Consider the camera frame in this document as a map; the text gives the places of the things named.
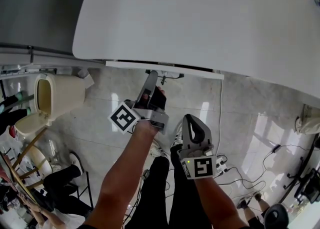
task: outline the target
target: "tile floor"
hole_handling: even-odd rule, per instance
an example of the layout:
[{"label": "tile floor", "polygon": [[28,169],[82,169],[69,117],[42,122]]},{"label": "tile floor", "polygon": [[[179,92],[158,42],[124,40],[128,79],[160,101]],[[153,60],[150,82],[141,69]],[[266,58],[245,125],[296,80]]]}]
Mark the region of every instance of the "tile floor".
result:
[{"label": "tile floor", "polygon": [[[59,117],[39,145],[46,145],[54,139],[58,148],[68,148],[78,153],[90,174],[93,202],[96,203],[105,174],[130,138],[129,134],[118,132],[108,116],[119,102],[137,98],[147,75],[144,70],[111,67],[90,69],[89,72],[95,84],[87,90],[83,107]],[[232,73],[224,75],[219,153],[227,156],[228,168],[236,166],[245,179],[255,181],[263,172],[263,159],[275,145],[310,146],[313,136],[297,135],[293,130],[295,118],[303,109],[295,90]],[[5,87],[8,93],[14,93],[20,86],[21,90],[33,94],[33,81],[33,77],[6,80]],[[162,147],[169,151],[178,123],[185,114],[192,114],[209,126],[217,148],[221,82],[190,75],[166,81],[162,88],[167,96],[169,124],[166,134],[159,133],[156,137]],[[241,182],[235,182],[222,188],[235,203],[240,196],[262,190],[266,201],[274,204],[284,193],[283,185],[289,182],[286,174],[294,173],[300,156],[305,155],[306,152],[298,147],[282,147],[265,160],[267,172],[256,181],[264,180],[265,183],[255,187],[252,186],[256,183],[244,183],[250,188],[245,189]],[[151,156],[147,158],[146,168],[150,167],[152,160]],[[239,178],[237,171],[232,169],[215,180],[223,184]],[[166,195],[169,196],[174,192],[173,173],[169,172],[167,181],[170,189]],[[166,199],[168,217],[172,200],[172,196]],[[250,206],[259,209],[254,200]]]}]

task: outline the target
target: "hand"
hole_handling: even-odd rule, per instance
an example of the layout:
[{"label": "hand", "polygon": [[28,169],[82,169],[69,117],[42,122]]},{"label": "hand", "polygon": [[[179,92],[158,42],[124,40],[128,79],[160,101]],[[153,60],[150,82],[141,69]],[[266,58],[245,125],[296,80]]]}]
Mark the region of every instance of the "hand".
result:
[{"label": "hand", "polygon": [[[160,87],[157,87],[163,95],[166,95],[165,91],[162,90]],[[142,95],[142,99],[148,100],[148,95]],[[158,133],[159,128],[152,126],[149,120],[140,120],[136,126],[134,131],[143,132],[144,134],[150,134],[152,137]]]},{"label": "hand", "polygon": [[19,197],[22,200],[22,202],[27,205],[31,210],[35,212],[41,212],[41,207],[31,202],[29,199],[27,199],[21,192],[19,192]]}]

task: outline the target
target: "wooden chair leg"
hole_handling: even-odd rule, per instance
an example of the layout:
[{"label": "wooden chair leg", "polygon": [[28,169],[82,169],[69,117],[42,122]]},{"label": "wooden chair leg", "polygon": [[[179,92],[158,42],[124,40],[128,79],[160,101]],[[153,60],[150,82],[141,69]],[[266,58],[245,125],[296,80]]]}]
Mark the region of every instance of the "wooden chair leg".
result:
[{"label": "wooden chair leg", "polygon": [[38,139],[46,132],[47,128],[45,127],[41,132],[28,144],[28,146],[23,150],[23,152],[20,154],[20,156],[16,159],[14,164],[12,165],[12,168],[15,169],[17,165],[22,161],[24,156],[29,152],[31,147],[35,145],[35,143],[38,141]]},{"label": "wooden chair leg", "polygon": [[38,169],[37,167],[35,167],[34,169],[30,170],[29,172],[21,175],[21,176],[20,176],[20,179],[21,179],[21,180],[22,180],[22,179],[25,179],[25,178],[29,177],[31,174],[37,172],[38,170],[39,170],[39,169]]},{"label": "wooden chair leg", "polygon": [[38,182],[36,182],[36,183],[33,183],[33,184],[31,184],[31,185],[28,185],[26,188],[27,188],[28,190],[31,190],[31,189],[33,189],[33,188],[36,188],[36,187],[38,187],[38,186],[43,185],[43,183],[44,183],[44,181],[43,181],[43,180],[40,180],[40,181],[38,181]]}]

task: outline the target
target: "forearm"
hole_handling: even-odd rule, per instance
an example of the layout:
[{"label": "forearm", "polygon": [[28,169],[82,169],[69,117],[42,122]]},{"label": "forearm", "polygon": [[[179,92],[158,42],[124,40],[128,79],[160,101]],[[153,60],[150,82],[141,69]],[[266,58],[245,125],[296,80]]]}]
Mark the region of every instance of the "forearm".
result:
[{"label": "forearm", "polygon": [[125,204],[133,198],[154,136],[136,129],[123,153],[106,174],[100,196]]},{"label": "forearm", "polygon": [[154,133],[142,130],[137,125],[123,153],[106,174],[97,204],[84,222],[86,225],[97,229],[121,228],[128,204],[137,190],[154,136]]},{"label": "forearm", "polygon": [[45,217],[47,217],[48,220],[50,221],[50,223],[56,229],[65,229],[66,228],[65,223],[59,217],[57,217],[55,214],[53,214],[52,212],[50,212],[44,208],[40,208],[40,213],[42,215],[44,215]]},{"label": "forearm", "polygon": [[42,215],[39,212],[36,212],[32,209],[30,209],[30,211],[31,211],[32,215],[34,216],[35,220],[38,222],[39,226],[43,227],[45,220],[42,217]]},{"label": "forearm", "polygon": [[213,228],[241,228],[247,226],[238,215],[233,201],[211,178],[196,179],[198,190],[205,213]]}]

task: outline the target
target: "power strip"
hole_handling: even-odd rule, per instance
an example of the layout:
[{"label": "power strip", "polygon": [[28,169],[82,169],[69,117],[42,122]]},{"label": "power strip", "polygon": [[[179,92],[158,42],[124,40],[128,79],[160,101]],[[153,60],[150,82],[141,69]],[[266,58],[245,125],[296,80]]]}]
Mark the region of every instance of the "power strip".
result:
[{"label": "power strip", "polygon": [[218,174],[224,174],[227,170],[227,165],[222,157],[216,159],[216,170],[218,171]]}]

